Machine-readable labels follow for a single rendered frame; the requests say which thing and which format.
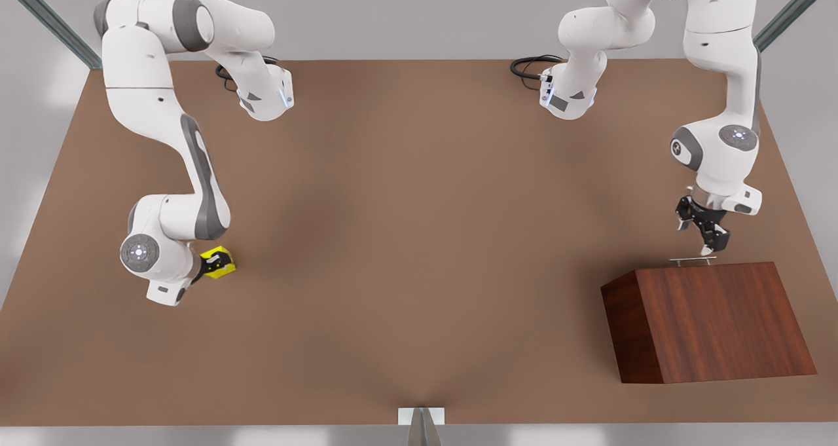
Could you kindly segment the yellow square block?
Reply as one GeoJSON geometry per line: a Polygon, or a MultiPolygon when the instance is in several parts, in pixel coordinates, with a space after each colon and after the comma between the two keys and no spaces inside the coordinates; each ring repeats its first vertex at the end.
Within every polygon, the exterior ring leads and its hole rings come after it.
{"type": "Polygon", "coordinates": [[[218,279],[236,270],[232,255],[224,246],[217,246],[200,254],[200,276],[218,279]]]}

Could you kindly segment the dark wooden drawer cabinet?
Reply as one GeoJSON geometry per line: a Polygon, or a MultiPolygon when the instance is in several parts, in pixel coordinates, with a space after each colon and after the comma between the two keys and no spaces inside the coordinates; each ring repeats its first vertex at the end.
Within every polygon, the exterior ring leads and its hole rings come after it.
{"type": "Polygon", "coordinates": [[[624,383],[816,374],[773,262],[641,268],[601,293],[624,383]]]}

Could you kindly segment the silver frame post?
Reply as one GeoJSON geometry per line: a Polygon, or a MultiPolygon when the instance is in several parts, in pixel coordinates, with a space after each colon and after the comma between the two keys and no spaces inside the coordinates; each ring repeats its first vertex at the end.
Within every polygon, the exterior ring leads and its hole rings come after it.
{"type": "Polygon", "coordinates": [[[100,56],[94,52],[69,26],[65,20],[45,0],[17,0],[21,3],[51,34],[61,41],[80,61],[91,70],[102,69],[100,56]]]}
{"type": "Polygon", "coordinates": [[[777,40],[792,24],[799,19],[817,0],[790,0],[773,16],[772,20],[763,26],[754,37],[754,45],[758,52],[764,52],[773,41],[777,40]]]}
{"type": "Polygon", "coordinates": [[[442,446],[431,409],[413,408],[407,446],[442,446]]]}

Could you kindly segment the white post foot plate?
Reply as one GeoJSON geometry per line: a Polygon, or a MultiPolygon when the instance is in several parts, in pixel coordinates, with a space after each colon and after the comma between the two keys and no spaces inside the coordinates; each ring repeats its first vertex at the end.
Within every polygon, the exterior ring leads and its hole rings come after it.
{"type": "MultiPolygon", "coordinates": [[[[426,417],[429,417],[430,420],[434,423],[434,425],[445,425],[445,409],[443,407],[425,407],[426,417]]],[[[409,426],[412,423],[412,419],[415,413],[415,408],[413,407],[404,407],[398,408],[398,419],[397,424],[400,426],[409,426]]]]}

